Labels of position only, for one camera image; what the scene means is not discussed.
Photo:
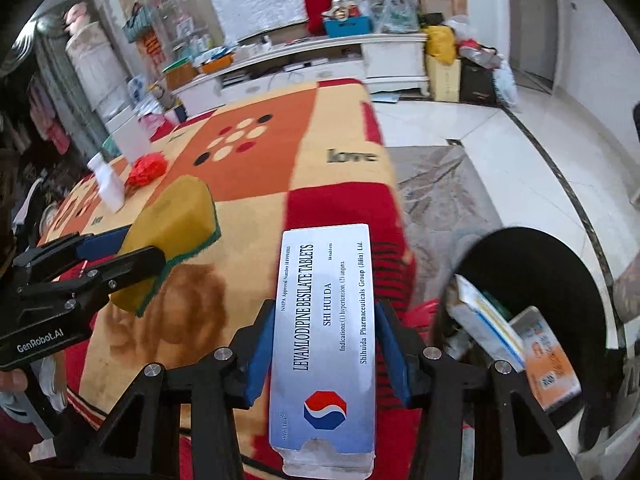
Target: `yellow bag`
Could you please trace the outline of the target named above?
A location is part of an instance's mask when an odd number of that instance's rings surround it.
[[[427,27],[426,32],[429,56],[446,65],[452,64],[458,57],[453,30],[446,25],[431,25]]]

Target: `white bag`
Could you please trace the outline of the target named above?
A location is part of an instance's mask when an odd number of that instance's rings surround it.
[[[405,34],[418,31],[415,6],[408,0],[385,0],[376,32]]]
[[[443,23],[447,27],[451,27],[456,33],[456,43],[464,40],[474,40],[478,36],[478,31],[471,26],[468,16],[458,14]]]
[[[496,68],[493,72],[495,94],[498,101],[507,105],[509,110],[516,111],[518,109],[518,89],[509,62],[503,58],[500,62],[500,68]]]

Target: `screw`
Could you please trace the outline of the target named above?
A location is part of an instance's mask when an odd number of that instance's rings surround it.
[[[498,370],[501,374],[509,374],[513,368],[507,361],[496,361],[494,363],[495,369]]]
[[[442,351],[435,346],[427,346],[427,348],[422,351],[422,355],[424,355],[427,359],[436,361],[442,357]]]
[[[162,365],[151,363],[145,367],[145,375],[147,377],[156,377],[162,371]]]
[[[234,354],[234,351],[227,347],[223,346],[222,348],[218,348],[215,352],[213,352],[213,357],[215,357],[218,361],[227,361],[231,359],[231,356]]]

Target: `door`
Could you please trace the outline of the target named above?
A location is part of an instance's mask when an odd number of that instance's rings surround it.
[[[558,1],[512,0],[514,67],[553,81],[558,57]]]
[[[509,0],[467,0],[471,25],[478,32],[476,40],[498,49],[506,59],[510,54]]]

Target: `white blanket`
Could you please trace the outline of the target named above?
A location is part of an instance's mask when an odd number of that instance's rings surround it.
[[[308,20],[305,0],[211,0],[225,43]]]

